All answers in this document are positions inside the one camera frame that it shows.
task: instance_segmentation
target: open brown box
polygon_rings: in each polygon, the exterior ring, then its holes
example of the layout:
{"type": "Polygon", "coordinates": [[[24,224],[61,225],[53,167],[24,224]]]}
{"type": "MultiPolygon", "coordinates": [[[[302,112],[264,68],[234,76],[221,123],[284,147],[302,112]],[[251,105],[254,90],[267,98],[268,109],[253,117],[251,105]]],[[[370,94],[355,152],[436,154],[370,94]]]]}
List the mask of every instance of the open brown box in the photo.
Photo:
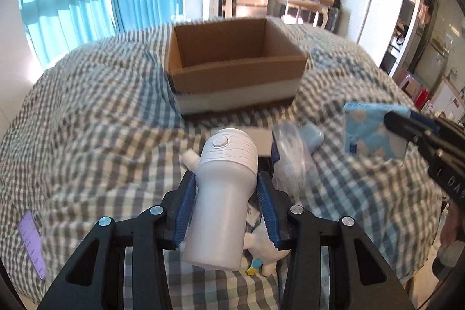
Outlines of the open brown box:
{"type": "Polygon", "coordinates": [[[306,56],[266,18],[174,26],[167,74],[181,114],[292,99],[306,56]]]}

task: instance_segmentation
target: checkered blanket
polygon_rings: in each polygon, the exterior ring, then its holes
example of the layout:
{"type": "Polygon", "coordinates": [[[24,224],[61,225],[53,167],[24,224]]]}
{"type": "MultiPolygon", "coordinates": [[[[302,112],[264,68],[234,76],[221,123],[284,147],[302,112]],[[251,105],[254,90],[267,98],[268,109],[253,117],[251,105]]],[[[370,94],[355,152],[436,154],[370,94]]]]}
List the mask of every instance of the checkered blanket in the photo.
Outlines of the checkered blanket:
{"type": "MultiPolygon", "coordinates": [[[[200,122],[177,113],[164,74],[171,27],[164,25],[87,44],[47,70],[26,97],[0,145],[0,256],[18,291],[39,302],[87,232],[102,216],[135,217],[175,189],[187,148],[201,151],[213,127],[272,127],[313,122],[325,134],[313,154],[319,179],[296,202],[316,216],[354,217],[399,278],[423,264],[436,234],[442,193],[410,147],[404,160],[343,153],[347,101],[410,100],[357,45],[308,25],[272,20],[308,53],[291,106],[200,122]],[[18,222],[30,210],[42,241],[46,279],[26,253],[18,222]]],[[[125,308],[132,308],[131,249],[126,250],[125,308]]],[[[287,263],[265,278],[203,270],[165,254],[175,309],[277,309],[287,263]]],[[[327,267],[327,252],[322,252],[327,267]]],[[[329,272],[322,270],[322,308],[329,272]]]]}

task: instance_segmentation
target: purple card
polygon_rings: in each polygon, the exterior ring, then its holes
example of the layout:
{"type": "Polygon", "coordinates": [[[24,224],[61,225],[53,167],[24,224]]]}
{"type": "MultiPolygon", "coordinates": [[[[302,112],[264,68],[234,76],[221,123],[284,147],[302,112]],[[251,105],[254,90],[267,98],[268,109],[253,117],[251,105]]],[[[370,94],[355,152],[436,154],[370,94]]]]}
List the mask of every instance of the purple card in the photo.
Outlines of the purple card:
{"type": "Polygon", "coordinates": [[[45,278],[45,261],[42,257],[40,235],[35,226],[31,212],[28,210],[18,225],[19,233],[23,239],[26,251],[41,280],[45,278]]]}

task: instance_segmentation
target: cloud print package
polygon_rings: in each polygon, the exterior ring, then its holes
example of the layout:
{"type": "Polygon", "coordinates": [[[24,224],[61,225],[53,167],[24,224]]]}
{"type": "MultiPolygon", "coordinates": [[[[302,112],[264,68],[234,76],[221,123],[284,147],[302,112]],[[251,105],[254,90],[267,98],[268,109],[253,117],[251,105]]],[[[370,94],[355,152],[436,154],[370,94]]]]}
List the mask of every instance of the cloud print package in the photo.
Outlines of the cloud print package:
{"type": "Polygon", "coordinates": [[[383,122],[384,115],[392,110],[410,117],[410,109],[403,105],[346,103],[345,152],[364,157],[403,158],[408,142],[388,131],[383,122]]]}

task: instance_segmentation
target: white plastic container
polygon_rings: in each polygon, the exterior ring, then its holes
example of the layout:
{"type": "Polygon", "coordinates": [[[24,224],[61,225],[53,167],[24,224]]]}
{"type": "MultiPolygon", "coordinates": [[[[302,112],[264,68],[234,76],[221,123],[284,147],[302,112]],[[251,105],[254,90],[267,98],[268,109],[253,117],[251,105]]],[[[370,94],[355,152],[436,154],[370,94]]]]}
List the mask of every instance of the white plastic container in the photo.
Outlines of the white plastic container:
{"type": "Polygon", "coordinates": [[[208,269],[240,269],[257,162],[257,148],[241,130],[223,129],[207,140],[195,175],[198,193],[183,261],[208,269]]]}

